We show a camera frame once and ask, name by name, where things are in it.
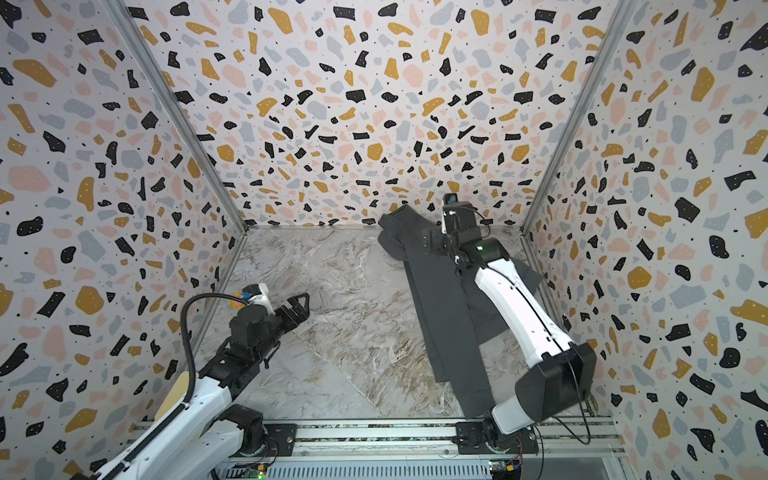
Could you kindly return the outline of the dark grey zip jacket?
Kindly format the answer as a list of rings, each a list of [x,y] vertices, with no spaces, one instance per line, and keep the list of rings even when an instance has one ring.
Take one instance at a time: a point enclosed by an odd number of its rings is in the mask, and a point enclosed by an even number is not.
[[[448,255],[429,254],[423,236],[435,223],[408,205],[379,220],[378,241],[404,264],[435,381],[448,382],[467,418],[492,409],[494,400],[480,346],[508,330],[490,299],[460,275]]]

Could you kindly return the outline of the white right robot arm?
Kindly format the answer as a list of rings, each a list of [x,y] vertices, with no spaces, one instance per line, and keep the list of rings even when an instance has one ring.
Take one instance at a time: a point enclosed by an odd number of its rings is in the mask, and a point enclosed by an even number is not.
[[[515,394],[483,420],[487,441],[499,443],[574,406],[583,410],[594,377],[594,350],[587,343],[576,344],[552,320],[502,244],[481,232],[475,212],[468,207],[445,210],[442,225],[423,235],[423,245],[474,275],[475,285],[514,334],[529,366],[517,380]]]

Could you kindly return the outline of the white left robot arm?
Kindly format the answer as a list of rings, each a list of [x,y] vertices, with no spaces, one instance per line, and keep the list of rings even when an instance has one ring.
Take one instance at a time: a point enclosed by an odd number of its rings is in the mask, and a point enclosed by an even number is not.
[[[186,391],[139,439],[92,473],[94,479],[203,479],[228,457],[276,455],[261,412],[237,397],[267,369],[281,338],[310,316],[310,296],[292,296],[272,307],[262,285],[235,297],[241,304],[229,322],[230,335],[214,357],[195,371]]]

